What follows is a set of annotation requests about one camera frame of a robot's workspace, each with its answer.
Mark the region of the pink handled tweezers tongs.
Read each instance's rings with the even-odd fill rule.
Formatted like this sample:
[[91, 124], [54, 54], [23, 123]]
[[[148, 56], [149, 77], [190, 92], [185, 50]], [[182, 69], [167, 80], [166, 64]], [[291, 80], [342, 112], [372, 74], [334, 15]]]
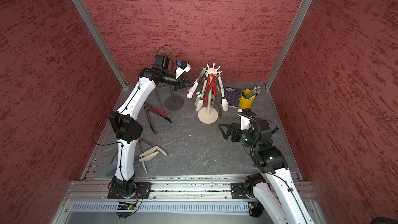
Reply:
[[206, 68], [203, 67], [198, 79], [194, 82], [193, 86], [188, 90], [188, 94], [187, 94], [187, 98], [188, 99], [191, 99], [193, 97], [193, 95], [194, 95], [194, 93], [195, 93], [195, 91], [196, 91], [196, 89], [197, 89], [197, 87], [198, 87], [203, 75], [205, 74], [205, 72], [206, 72]]

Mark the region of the small red silicone tongs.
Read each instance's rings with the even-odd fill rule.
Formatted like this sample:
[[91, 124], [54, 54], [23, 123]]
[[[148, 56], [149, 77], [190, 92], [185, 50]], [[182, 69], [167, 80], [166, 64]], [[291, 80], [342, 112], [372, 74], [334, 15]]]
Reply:
[[212, 89], [212, 94], [217, 95], [217, 86], [216, 86], [216, 81], [217, 81], [217, 75], [214, 74], [210, 74], [206, 80], [207, 84], [206, 86], [203, 86], [203, 88], [205, 89], [204, 91], [204, 103], [207, 104], [208, 100], [209, 100], [209, 96], [208, 93], [210, 91], [210, 89]]

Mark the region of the red looped long steel tongs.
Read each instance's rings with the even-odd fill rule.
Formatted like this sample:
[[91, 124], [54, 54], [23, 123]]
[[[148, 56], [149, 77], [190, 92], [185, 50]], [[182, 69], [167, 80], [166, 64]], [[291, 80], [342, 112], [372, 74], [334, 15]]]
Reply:
[[207, 110], [206, 110], [206, 116], [209, 117], [210, 116], [210, 112], [212, 110], [215, 110], [213, 107], [211, 107], [211, 104], [213, 104], [213, 106], [216, 106], [218, 111], [218, 116], [220, 116], [220, 111], [221, 111], [221, 106], [220, 106], [220, 101], [218, 99], [217, 95], [212, 94], [212, 89], [210, 89], [208, 95], [209, 96], [209, 100], [207, 102]]

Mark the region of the scalloped steel serving tongs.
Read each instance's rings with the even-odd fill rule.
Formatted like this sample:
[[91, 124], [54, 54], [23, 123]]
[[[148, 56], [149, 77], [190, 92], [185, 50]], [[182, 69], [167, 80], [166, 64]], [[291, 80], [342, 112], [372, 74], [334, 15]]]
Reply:
[[196, 106], [196, 111], [199, 112], [202, 108], [203, 108], [203, 104], [204, 104], [204, 94], [205, 94], [205, 89], [207, 87], [207, 79], [204, 78], [203, 79], [203, 86], [202, 86], [202, 90], [201, 92], [198, 94], [197, 96], [197, 100], [195, 102], [195, 106]]

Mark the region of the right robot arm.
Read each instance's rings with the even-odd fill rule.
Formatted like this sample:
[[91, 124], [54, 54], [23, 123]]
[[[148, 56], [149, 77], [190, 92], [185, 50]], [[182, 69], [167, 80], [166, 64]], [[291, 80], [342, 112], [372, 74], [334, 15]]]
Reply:
[[279, 128], [257, 118], [249, 108], [239, 110], [240, 123], [219, 124], [224, 139], [247, 147], [254, 167], [260, 173], [249, 175], [241, 187], [232, 186], [250, 203], [249, 215], [259, 218], [267, 212], [275, 224], [312, 224], [313, 219], [293, 182], [283, 153], [273, 144], [272, 136]]

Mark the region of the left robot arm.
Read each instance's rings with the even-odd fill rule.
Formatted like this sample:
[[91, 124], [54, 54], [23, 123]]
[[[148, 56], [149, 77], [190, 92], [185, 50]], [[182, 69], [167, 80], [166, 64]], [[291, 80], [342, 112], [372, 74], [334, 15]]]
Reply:
[[191, 65], [186, 61], [178, 62], [175, 72], [171, 72], [169, 61], [168, 56], [156, 55], [152, 67], [145, 67], [139, 73], [137, 84], [127, 100], [108, 116], [118, 140], [117, 169], [109, 187], [109, 199], [130, 199], [138, 194], [134, 183], [134, 158], [143, 127], [137, 118], [147, 97], [159, 83], [174, 86], [176, 90], [188, 85], [181, 76], [190, 71]]

